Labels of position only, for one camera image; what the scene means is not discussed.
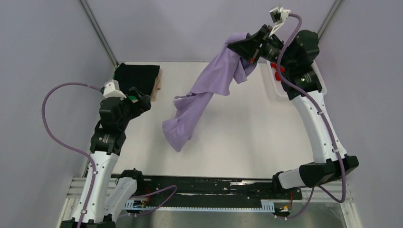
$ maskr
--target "metal floor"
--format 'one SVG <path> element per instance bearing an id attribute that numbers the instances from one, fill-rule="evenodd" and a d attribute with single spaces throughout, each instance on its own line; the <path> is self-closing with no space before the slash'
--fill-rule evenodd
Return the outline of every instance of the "metal floor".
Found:
<path id="1" fill-rule="evenodd" d="M 293 204 L 291 215 L 302 209 Z M 122 217 L 117 228 L 346 228 L 340 205 L 311 203 L 296 219 L 282 221 L 267 213 L 156 211 L 143 217 Z"/>

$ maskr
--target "black cloth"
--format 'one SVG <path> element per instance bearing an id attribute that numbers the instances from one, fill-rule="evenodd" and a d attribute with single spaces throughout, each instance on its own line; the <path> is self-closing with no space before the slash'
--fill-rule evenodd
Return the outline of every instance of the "black cloth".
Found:
<path id="1" fill-rule="evenodd" d="M 156 65 L 126 65 L 121 63 L 115 70 L 114 80 L 119 82 L 120 91 L 126 95 L 133 95 L 129 92 L 133 86 L 141 93 L 151 95 L 159 72 L 160 66 Z"/>

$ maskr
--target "lavender fabric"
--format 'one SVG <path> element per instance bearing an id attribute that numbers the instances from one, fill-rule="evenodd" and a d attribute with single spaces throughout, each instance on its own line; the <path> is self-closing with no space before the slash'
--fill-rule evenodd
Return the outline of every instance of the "lavender fabric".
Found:
<path id="1" fill-rule="evenodd" d="M 247 33 L 234 33 L 225 42 L 221 52 L 206 66 L 186 96 L 175 97 L 175 118 L 163 122 L 166 140 L 176 150 L 191 139 L 194 128 L 202 116 L 213 94 L 230 94 L 232 79 L 239 84 L 246 81 L 256 64 L 250 65 L 227 45 L 245 39 Z"/>

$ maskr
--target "wooden block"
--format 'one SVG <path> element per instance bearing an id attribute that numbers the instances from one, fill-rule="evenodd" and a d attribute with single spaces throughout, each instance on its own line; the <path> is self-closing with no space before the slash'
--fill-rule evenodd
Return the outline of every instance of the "wooden block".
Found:
<path id="1" fill-rule="evenodd" d="M 155 78 L 154 88 L 153 91 L 151 92 L 151 101 L 157 100 L 157 92 L 158 90 L 161 90 L 161 76 L 162 76 L 162 69 L 160 69 L 157 78 Z"/>

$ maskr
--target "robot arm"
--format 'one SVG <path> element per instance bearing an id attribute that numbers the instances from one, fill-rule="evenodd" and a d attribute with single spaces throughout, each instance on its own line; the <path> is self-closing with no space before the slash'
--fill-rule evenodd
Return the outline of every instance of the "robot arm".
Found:
<path id="1" fill-rule="evenodd" d="M 125 129 L 129 121 L 151 108 L 149 97 L 141 96 L 136 88 L 131 89 L 131 92 L 137 98 L 136 103 L 119 90 L 117 81 L 110 80 L 105 83 L 105 99 L 99 109 L 101 120 L 95 127 L 90 147 L 90 156 L 96 164 L 96 171 L 90 166 L 88 173 L 95 174 L 95 181 L 92 180 L 93 175 L 88 175 L 72 219 L 63 221 L 61 228 L 77 227 L 80 217 L 83 224 L 91 224 L 92 227 L 115 227 L 117 217 L 127 199 L 136 192 L 139 184 L 137 180 L 142 180 L 141 172 L 124 171 L 112 194 L 105 199 L 112 171 L 126 139 Z M 87 208 L 83 210 L 88 194 L 90 197 Z"/>
<path id="2" fill-rule="evenodd" d="M 270 14 L 274 27 L 263 25 L 257 33 L 244 40 L 228 44 L 228 48 L 251 64 L 256 63 L 260 57 L 277 63 L 284 44 L 274 35 L 274 32 L 287 19 L 289 10 L 275 8 Z M 319 104 L 321 113 L 303 93 L 290 87 L 284 81 L 281 82 L 284 91 L 286 91 L 289 100 L 298 110 L 307 130 L 312 145 L 314 162 L 301 165 L 298 169 L 275 174 L 273 180 L 278 191 L 301 186 L 320 186 L 341 178 L 340 163 L 334 151 L 329 131 L 321 116 L 322 112 L 328 120 L 331 132 L 335 137 L 345 173 L 348 174 L 358 166 L 357 157 L 346 154 L 326 113 L 321 92 L 322 86 L 311 66 L 313 60 L 319 54 L 318 42 L 318 36 L 315 32 L 299 31 L 287 47 L 281 61 L 281 66 L 285 68 L 285 79 L 310 95 Z"/>

